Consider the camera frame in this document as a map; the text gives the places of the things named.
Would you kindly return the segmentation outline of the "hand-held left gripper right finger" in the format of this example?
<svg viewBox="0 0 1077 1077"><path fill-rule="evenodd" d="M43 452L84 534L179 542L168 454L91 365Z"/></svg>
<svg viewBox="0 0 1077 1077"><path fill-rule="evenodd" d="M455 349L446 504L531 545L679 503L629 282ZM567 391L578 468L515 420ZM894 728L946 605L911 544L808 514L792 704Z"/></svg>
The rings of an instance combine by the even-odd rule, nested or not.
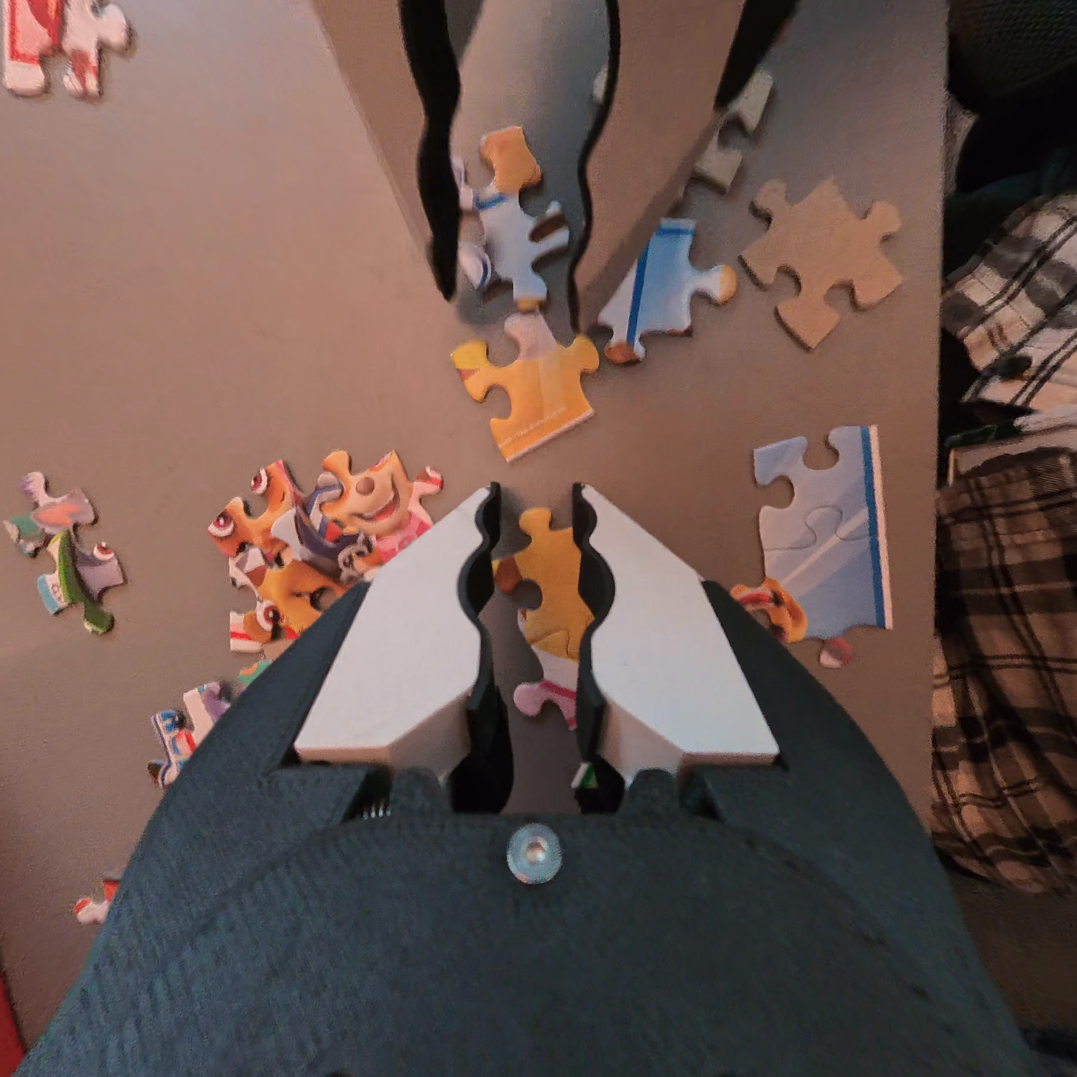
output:
<svg viewBox="0 0 1077 1077"><path fill-rule="evenodd" d="M648 771L770 766L779 747L707 581L595 486L572 489L579 643L574 798L615 812Z"/></svg>

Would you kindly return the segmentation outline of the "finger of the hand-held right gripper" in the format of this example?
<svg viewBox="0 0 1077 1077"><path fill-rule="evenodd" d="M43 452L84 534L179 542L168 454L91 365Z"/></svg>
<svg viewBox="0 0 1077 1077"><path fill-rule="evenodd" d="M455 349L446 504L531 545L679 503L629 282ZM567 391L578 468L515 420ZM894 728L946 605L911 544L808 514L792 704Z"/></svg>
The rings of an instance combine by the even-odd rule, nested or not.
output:
<svg viewBox="0 0 1077 1077"><path fill-rule="evenodd" d="M604 94L582 146L572 325L588 330L715 134L742 1L607 3Z"/></svg>
<svg viewBox="0 0 1077 1077"><path fill-rule="evenodd" d="M443 1L314 1L342 82L445 300L461 222L451 129L461 80Z"/></svg>

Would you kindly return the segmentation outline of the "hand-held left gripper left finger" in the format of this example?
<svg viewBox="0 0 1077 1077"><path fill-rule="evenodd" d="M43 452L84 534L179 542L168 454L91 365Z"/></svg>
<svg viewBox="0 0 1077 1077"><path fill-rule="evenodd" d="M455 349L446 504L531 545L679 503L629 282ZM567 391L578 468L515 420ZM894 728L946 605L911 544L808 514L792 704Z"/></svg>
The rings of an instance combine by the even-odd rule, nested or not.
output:
<svg viewBox="0 0 1077 1077"><path fill-rule="evenodd" d="M504 809L513 749L480 619L501 503L480 487L377 573L294 742L302 763L424 769L454 810Z"/></svg>

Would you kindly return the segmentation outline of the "pile of puzzle pieces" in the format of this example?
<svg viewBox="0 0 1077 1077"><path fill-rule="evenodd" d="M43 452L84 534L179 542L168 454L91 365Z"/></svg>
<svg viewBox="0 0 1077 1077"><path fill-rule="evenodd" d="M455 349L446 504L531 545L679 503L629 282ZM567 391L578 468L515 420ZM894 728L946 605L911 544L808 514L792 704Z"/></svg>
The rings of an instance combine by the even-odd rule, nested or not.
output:
<svg viewBox="0 0 1077 1077"><path fill-rule="evenodd" d="M324 458L309 492L285 462L276 461L250 482L252 494L265 502L261 513L249 510L242 496L226 504L207 531L227 559L233 586L253 595L251 610L229 614L228 633L230 649L254 661L230 683L202 683L183 694L181 707L152 717L162 757L148 763L148 773L159 788L172 784L239 694L330 603L370 583L432 528L422 502L440 492L443 482L428 467L410 478L394 451L355 471L351 454L339 450Z"/></svg>

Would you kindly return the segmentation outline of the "yellow pink corner puzzle piece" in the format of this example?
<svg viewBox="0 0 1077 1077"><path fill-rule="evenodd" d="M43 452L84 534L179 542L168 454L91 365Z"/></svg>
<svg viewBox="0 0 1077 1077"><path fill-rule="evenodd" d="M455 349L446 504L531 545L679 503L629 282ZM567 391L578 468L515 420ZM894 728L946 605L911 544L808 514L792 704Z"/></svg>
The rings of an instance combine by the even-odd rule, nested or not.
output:
<svg viewBox="0 0 1077 1077"><path fill-rule="evenodd" d="M513 693L515 707L528 717L536 717L543 707L556 707L570 731L577 730L578 651L572 649L567 628L544 637L528 639L528 645L541 667L541 676L524 680Z"/></svg>

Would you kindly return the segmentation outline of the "blue white red-striped puzzle piece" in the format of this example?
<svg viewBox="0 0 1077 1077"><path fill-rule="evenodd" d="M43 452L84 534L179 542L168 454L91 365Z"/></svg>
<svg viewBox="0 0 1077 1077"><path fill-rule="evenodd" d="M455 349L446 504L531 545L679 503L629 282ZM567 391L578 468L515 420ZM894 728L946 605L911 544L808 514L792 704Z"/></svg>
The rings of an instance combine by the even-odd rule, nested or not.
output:
<svg viewBox="0 0 1077 1077"><path fill-rule="evenodd" d="M705 295L716 305L735 297L735 269L718 264L707 270L693 266L697 223L665 218L623 283L602 308L596 323L611 330L604 356L616 365L632 365L645 356L647 334L685 335L693 330L693 298Z"/></svg>

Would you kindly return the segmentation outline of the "white puzzle piece orange knob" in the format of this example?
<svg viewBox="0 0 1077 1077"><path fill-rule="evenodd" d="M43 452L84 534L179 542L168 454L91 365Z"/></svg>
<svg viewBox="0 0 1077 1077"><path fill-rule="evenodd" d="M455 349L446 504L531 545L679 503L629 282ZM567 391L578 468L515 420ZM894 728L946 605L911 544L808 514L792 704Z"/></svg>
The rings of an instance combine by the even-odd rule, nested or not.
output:
<svg viewBox="0 0 1077 1077"><path fill-rule="evenodd" d="M548 204L541 216L529 214L521 205L521 193L538 186L543 178L521 126L485 134L479 154L492 172L482 188L467 183L461 158L451 162L460 209L477 215L484 233L479 243L460 243L458 265L480 293L494 283L510 284L518 311L531 314L548 298L547 284L535 264L565 251L571 233L557 201Z"/></svg>

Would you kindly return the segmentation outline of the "brown cardboard puzzle piece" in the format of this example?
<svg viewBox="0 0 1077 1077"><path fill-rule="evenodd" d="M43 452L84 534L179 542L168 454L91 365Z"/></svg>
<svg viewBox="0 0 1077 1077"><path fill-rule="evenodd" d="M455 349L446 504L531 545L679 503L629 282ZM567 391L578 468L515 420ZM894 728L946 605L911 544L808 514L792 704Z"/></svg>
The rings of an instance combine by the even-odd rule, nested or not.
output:
<svg viewBox="0 0 1077 1077"><path fill-rule="evenodd" d="M772 286L780 272L796 280L797 294L778 303L775 316L805 349L816 348L840 320L826 298L831 289L847 289L854 306L867 310L900 285L901 275L882 251L882 243L901 226L898 209L889 201L877 200L858 215L833 179L797 202L788 200L783 181L771 180L758 190L751 208L768 228L739 260L764 289Z"/></svg>

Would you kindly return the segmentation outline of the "grey desk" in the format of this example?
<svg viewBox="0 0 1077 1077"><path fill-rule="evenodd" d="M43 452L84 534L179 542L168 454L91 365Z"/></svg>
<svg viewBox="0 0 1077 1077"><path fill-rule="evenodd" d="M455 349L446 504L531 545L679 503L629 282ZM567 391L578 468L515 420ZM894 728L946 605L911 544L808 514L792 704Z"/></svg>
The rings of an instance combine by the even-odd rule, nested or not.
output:
<svg viewBox="0 0 1077 1077"><path fill-rule="evenodd" d="M709 579L757 581L761 490L752 451L802 435L814 466L833 426L879 426L894 629L851 633L855 662L791 651L858 721L919 815L931 798L945 2L801 2L767 68L760 129L735 191L693 184L693 257L732 264L765 230L769 180L799 199L833 178L866 211L893 204L901 285L805 351L777 322L787 276L740 276L693 333L646 339L637 366L587 378L595 415L506 464L468 398L460 342L503 335L509 293L440 298L307 2L121 2L136 34L97 104L60 86L2 93L2 517L19 481L81 487L116 550L115 626L93 637L34 591L47 557L2 534L2 964L27 1044L47 1029L95 931L71 906L122 871L159 802L151 715L228 679L233 591L206 528L253 474L286 460L309 487L325 454L365 467L396 450L444 476L439 517L504 489L506 546L528 506L569 520L572 482L600 492Z"/></svg>

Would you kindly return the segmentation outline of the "grey cardboard puzzle piece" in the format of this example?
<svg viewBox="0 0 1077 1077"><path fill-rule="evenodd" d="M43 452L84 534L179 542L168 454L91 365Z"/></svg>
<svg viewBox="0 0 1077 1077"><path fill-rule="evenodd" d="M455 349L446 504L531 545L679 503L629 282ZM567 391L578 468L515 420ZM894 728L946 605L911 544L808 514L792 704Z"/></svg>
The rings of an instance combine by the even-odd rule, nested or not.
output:
<svg viewBox="0 0 1077 1077"><path fill-rule="evenodd" d="M722 113L719 127L694 163L689 181L721 195L730 192L744 159L744 150L736 140L754 138L773 92L774 76L766 68L757 67Z"/></svg>

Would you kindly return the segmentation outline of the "blue sky puzzle section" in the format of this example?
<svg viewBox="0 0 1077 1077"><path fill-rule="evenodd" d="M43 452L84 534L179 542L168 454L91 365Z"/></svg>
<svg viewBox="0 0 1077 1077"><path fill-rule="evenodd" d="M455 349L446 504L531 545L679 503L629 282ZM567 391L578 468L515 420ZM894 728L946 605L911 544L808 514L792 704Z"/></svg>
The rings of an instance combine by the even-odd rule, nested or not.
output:
<svg viewBox="0 0 1077 1077"><path fill-rule="evenodd" d="M816 639L820 665L841 669L849 630L891 629L893 603L878 428L835 426L827 442L838 458L826 468L806 464L802 436L753 451L756 482L788 480L791 501L761 507L763 581L730 593L780 642Z"/></svg>

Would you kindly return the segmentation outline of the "green purple joined puzzle pieces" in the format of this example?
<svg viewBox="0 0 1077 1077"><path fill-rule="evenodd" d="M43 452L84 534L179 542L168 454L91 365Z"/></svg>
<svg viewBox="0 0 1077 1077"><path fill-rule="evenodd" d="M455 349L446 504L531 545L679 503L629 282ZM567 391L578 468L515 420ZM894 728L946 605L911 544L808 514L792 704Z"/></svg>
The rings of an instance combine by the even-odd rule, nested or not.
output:
<svg viewBox="0 0 1077 1077"><path fill-rule="evenodd" d="M34 582L42 604L51 615L78 607L83 627L93 637L110 632L114 616L101 598L123 585L125 575L114 549L103 543L85 547L79 541L80 529L97 521L93 502L80 488L60 495L50 493L47 478L39 471L20 478L20 493L31 508L2 524L25 556L47 553L53 560L53 570Z"/></svg>

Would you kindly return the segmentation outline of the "plaid clothing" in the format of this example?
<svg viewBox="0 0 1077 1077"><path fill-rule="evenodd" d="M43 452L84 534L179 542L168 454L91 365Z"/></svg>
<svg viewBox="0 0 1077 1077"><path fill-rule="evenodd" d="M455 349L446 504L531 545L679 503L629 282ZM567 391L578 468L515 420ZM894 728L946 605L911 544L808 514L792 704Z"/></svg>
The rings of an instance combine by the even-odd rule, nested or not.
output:
<svg viewBox="0 0 1077 1077"><path fill-rule="evenodd" d="M1075 893L1075 191L1026 204L949 277L966 356L936 494L933 840L960 871Z"/></svg>

